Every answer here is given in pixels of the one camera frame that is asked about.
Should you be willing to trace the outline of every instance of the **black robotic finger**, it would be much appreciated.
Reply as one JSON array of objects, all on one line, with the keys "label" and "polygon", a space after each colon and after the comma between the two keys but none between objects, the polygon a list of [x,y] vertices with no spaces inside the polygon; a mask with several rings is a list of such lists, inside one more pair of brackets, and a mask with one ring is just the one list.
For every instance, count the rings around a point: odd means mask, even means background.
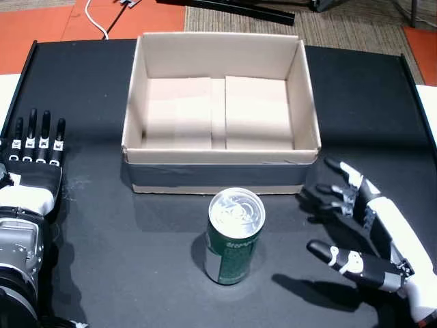
[{"label": "black robotic finger", "polygon": [[38,112],[36,108],[33,108],[29,115],[29,125],[27,127],[27,138],[23,154],[24,162],[33,161],[33,151],[35,150],[35,129],[36,129],[36,116]]},{"label": "black robotic finger", "polygon": [[403,271],[388,260],[330,246],[316,240],[310,241],[307,249],[322,262],[357,284],[395,292],[404,282]]},{"label": "black robotic finger", "polygon": [[45,163],[48,146],[50,144],[48,136],[50,135],[50,111],[45,111],[42,114],[42,123],[41,123],[41,135],[40,142],[38,143],[38,156],[36,159],[36,163]]},{"label": "black robotic finger", "polygon": [[328,167],[337,173],[340,173],[346,180],[346,182],[354,189],[358,189],[363,180],[363,175],[356,171],[353,167],[342,161],[337,161],[330,157],[324,159]]},{"label": "black robotic finger", "polygon": [[21,139],[23,138],[23,118],[18,118],[15,124],[15,135],[12,140],[10,161],[19,161],[21,155]]},{"label": "black robotic finger", "polygon": [[335,195],[347,204],[355,204],[356,191],[354,189],[340,188],[334,184],[317,184],[315,187],[320,193]]},{"label": "black robotic finger", "polygon": [[303,188],[302,194],[312,203],[315,214],[323,216],[338,214],[346,217],[353,215],[354,207],[352,204],[346,202],[325,202],[310,188]]},{"label": "black robotic finger", "polygon": [[52,158],[50,165],[60,166],[62,163],[62,156],[64,153],[64,137],[66,132],[66,121],[60,118],[57,122],[56,139],[53,143]]}]

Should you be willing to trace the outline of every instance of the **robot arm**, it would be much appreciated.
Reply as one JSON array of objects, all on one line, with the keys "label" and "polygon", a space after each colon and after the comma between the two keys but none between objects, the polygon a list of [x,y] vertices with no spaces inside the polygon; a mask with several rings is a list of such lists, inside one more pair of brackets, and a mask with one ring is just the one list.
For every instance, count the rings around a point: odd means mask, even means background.
[{"label": "robot arm", "polygon": [[344,162],[327,159],[326,164],[342,174],[349,188],[319,185],[321,193],[332,193],[342,202],[320,206],[353,217],[367,230],[381,257],[339,249],[321,241],[310,241],[307,249],[334,270],[357,284],[387,292],[402,292],[409,300],[411,317],[420,327],[437,320],[437,276],[419,238],[395,203],[361,173]]}]

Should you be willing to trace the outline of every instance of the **can lid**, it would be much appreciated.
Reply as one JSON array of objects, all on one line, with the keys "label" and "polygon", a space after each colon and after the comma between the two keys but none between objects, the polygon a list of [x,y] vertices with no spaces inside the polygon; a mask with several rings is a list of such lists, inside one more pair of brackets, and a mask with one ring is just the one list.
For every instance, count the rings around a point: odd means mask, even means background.
[{"label": "can lid", "polygon": [[218,232],[235,239],[253,236],[266,220],[261,199],[244,188],[228,188],[215,195],[210,202],[209,215]]}]

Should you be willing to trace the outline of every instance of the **black tape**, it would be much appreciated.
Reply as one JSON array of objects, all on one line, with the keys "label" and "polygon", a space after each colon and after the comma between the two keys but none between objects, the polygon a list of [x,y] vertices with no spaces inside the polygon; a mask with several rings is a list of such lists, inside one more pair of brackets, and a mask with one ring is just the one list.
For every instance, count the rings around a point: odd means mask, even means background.
[{"label": "black tape", "polygon": [[311,164],[128,164],[130,181],[149,187],[293,186]]}]

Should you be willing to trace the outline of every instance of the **metal stand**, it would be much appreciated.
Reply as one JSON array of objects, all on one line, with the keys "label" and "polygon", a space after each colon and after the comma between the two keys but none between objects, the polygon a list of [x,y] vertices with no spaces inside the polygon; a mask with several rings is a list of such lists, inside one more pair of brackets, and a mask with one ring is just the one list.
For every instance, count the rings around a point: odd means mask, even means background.
[{"label": "metal stand", "polygon": [[294,24],[294,14],[291,12],[282,12],[233,0],[156,0],[156,2],[220,10],[285,25]]}]

